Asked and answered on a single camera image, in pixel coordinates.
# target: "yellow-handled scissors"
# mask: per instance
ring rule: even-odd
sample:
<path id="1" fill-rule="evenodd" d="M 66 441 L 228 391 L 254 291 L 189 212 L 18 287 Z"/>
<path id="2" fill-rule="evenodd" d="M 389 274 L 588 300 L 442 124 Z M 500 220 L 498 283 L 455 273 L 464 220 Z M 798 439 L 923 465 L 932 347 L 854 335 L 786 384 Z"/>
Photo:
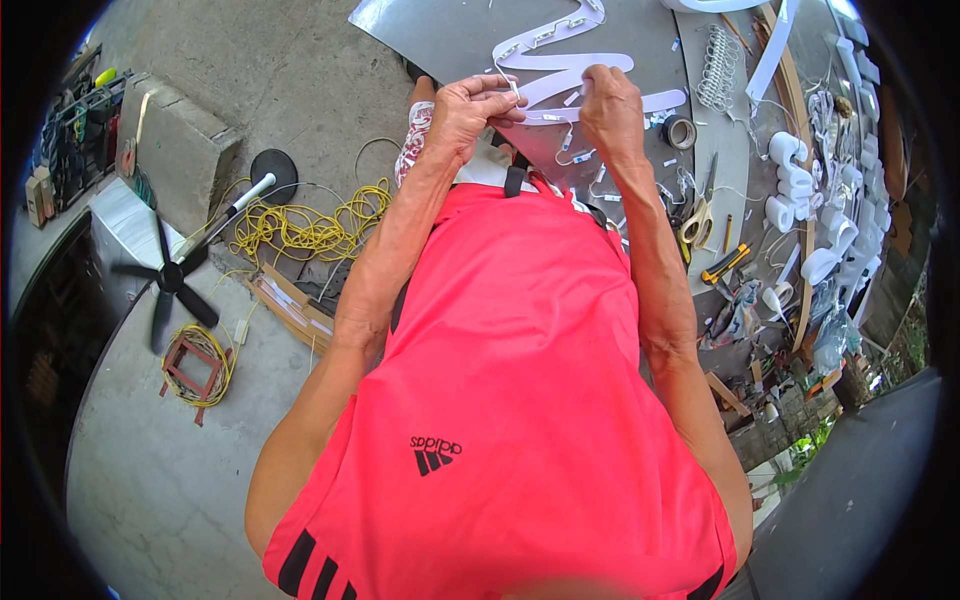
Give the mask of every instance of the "yellow-handled scissors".
<path id="1" fill-rule="evenodd" d="M 713 233 L 713 214 L 711 204 L 713 202 L 713 184 L 717 179 L 717 155 L 713 153 L 710 159 L 710 175 L 707 178 L 707 187 L 700 197 L 700 203 L 697 204 L 693 215 L 684 221 L 680 227 L 680 239 L 691 245 L 694 250 L 700 250 L 707 244 L 710 234 Z"/>

